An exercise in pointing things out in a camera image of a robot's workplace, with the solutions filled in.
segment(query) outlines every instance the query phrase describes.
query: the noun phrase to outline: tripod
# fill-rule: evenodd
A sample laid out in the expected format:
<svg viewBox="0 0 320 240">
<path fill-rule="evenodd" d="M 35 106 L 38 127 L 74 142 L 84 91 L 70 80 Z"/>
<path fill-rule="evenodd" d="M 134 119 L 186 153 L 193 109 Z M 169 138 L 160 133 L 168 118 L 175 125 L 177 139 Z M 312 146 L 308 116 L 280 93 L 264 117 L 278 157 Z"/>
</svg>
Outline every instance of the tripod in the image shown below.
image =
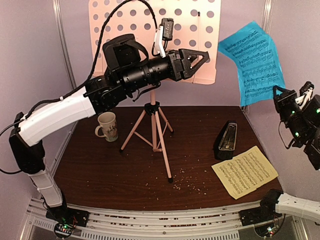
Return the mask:
<svg viewBox="0 0 320 240">
<path fill-rule="evenodd" d="M 144 138 L 142 135 L 140 135 L 138 132 L 136 132 L 137 127 L 139 126 L 140 122 L 146 115 L 146 113 L 151 116 L 151 129 L 152 129 L 152 143 L 148 141 L 146 138 Z M 161 128 L 161 123 L 160 123 L 160 117 L 163 118 L 165 122 L 165 127 L 162 131 Z M 147 103 L 144 105 L 144 110 L 142 111 L 140 117 L 134 124 L 131 132 L 129 133 L 128 137 L 124 141 L 122 147 L 120 148 L 120 152 L 125 149 L 126 145 L 128 144 L 129 140 L 133 136 L 133 134 L 137 135 L 139 138 L 141 138 L 143 141 L 145 141 L 147 144 L 149 144 L 154 152 L 162 152 L 163 153 L 163 158 L 164 158 L 164 163 L 165 163 L 165 168 L 166 168 L 166 173 L 168 175 L 168 181 L 169 183 L 172 183 L 174 180 L 171 175 L 171 170 L 169 166 L 169 161 L 168 161 L 168 156 L 167 156 L 167 151 L 165 147 L 165 141 L 164 141 L 164 134 L 166 129 L 169 128 L 171 133 L 174 133 L 174 130 L 172 129 L 170 123 L 168 122 L 164 112 L 160 108 L 160 103 L 156 101 L 156 92 L 155 90 L 150 91 L 150 103 Z M 157 144 L 157 132 L 159 134 L 159 143 Z"/>
</svg>

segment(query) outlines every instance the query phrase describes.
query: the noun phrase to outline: dark wood surface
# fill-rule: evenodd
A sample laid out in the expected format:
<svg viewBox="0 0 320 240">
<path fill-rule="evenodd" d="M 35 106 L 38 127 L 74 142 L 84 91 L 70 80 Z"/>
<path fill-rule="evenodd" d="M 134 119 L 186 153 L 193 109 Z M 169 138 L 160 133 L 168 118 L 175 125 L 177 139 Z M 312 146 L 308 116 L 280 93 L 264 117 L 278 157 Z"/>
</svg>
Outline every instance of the dark wood surface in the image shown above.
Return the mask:
<svg viewBox="0 0 320 240">
<path fill-rule="evenodd" d="M 270 189 L 281 189 L 278 179 L 233 199 L 211 165 L 219 163 L 212 151 L 214 140 L 227 120 L 236 120 L 235 155 L 257 145 L 254 131 L 239 107 L 179 106 L 162 110 L 174 129 L 164 135 L 173 183 L 168 183 L 161 152 L 137 136 L 119 148 L 141 114 L 142 107 L 115 108 L 119 138 L 107 142 L 95 136 L 97 117 L 81 120 L 55 174 L 67 202 L 119 210 L 185 210 L 220 207 L 260 200 Z M 151 118 L 138 130 L 151 141 Z"/>
</svg>

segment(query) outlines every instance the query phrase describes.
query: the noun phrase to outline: white wall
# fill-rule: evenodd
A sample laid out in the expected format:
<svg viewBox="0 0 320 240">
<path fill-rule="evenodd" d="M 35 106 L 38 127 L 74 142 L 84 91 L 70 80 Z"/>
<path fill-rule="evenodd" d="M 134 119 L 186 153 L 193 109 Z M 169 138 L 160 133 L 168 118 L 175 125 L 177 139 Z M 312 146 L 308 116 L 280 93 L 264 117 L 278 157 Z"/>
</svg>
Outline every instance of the white wall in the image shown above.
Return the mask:
<svg viewBox="0 0 320 240">
<path fill-rule="evenodd" d="M 279 53 L 287 89 L 299 89 L 306 81 L 320 94 L 319 1 L 275 1 L 270 35 Z M 249 120 L 279 173 L 283 189 L 291 195 L 320 201 L 320 172 L 315 171 L 303 148 L 286 150 L 278 134 L 280 117 L 272 100 L 253 104 Z M 292 139 L 282 125 L 288 144 Z M 309 222 L 311 239 L 319 239 L 320 227 Z"/>
<path fill-rule="evenodd" d="M 64 66 L 52 0 L 0 1 L 0 129 L 42 99 L 71 90 Z M 53 159 L 67 136 L 66 127 L 44 139 L 46 162 Z M 9 131 L 0 138 L 0 168 L 16 171 Z M 0 173 L 0 238 L 15 240 L 31 196 L 36 195 L 24 173 Z"/>
<path fill-rule="evenodd" d="M 86 79 L 93 61 L 89 31 L 88 2 L 89 0 L 61 1 L 66 41 L 77 84 L 82 83 Z M 220 40 L 235 33 L 252 21 L 260 24 L 263 10 L 263 0 L 222 0 Z M 216 69 L 216 82 L 213 85 L 177 83 L 173 81 L 162 82 L 161 87 L 156 91 L 157 101 L 163 106 L 239 106 L 240 93 L 237 70 L 234 62 L 218 53 Z M 149 95 L 145 94 L 135 103 L 133 103 L 131 99 L 127 99 L 120 103 L 119 106 L 143 106 L 148 101 Z"/>
</svg>

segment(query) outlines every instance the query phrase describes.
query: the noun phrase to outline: white ceramic mug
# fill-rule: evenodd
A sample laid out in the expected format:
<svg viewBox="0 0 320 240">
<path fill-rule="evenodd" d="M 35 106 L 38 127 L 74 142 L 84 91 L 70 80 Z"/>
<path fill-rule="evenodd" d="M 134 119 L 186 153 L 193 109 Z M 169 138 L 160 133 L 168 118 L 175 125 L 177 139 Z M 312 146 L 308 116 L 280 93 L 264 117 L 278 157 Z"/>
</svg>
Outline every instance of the white ceramic mug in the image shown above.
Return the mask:
<svg viewBox="0 0 320 240">
<path fill-rule="evenodd" d="M 95 128 L 95 135 L 99 138 L 105 138 L 108 142 L 114 142 L 118 139 L 118 129 L 116 115 L 113 112 L 104 112 L 98 116 L 99 126 Z"/>
</svg>

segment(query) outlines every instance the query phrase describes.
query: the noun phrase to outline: blue sheet music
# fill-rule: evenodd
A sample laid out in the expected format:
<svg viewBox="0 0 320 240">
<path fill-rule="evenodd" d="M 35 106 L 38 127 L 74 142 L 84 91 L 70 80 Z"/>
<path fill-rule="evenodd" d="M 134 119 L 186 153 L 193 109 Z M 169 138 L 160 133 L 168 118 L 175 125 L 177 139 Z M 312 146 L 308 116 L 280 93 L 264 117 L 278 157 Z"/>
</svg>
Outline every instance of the blue sheet music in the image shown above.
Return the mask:
<svg viewBox="0 0 320 240">
<path fill-rule="evenodd" d="M 285 88 L 276 45 L 256 22 L 219 42 L 218 50 L 237 66 L 241 106 L 272 99 L 274 85 Z"/>
</svg>

